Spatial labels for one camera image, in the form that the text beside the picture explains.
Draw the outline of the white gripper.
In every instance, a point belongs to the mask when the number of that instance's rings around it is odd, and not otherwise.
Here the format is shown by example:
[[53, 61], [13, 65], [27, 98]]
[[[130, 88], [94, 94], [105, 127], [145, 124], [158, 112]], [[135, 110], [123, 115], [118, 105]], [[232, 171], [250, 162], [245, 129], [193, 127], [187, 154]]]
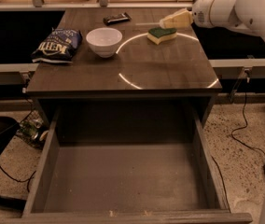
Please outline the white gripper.
[[192, 13], [186, 8], [182, 8], [160, 20], [160, 27], [167, 28], [187, 28], [193, 22], [198, 27], [213, 28], [215, 25], [211, 20], [211, 10], [216, 0], [197, 0], [192, 6]]

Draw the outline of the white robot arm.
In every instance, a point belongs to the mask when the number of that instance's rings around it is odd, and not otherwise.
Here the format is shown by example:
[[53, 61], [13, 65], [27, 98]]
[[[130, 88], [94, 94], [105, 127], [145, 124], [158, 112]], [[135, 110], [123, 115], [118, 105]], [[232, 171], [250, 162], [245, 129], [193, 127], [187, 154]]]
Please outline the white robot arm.
[[[160, 20], [163, 28], [184, 28], [191, 23], [255, 35], [265, 43], [265, 0], [196, 0], [191, 10], [183, 8]], [[265, 196], [258, 221], [250, 224], [265, 224]]]

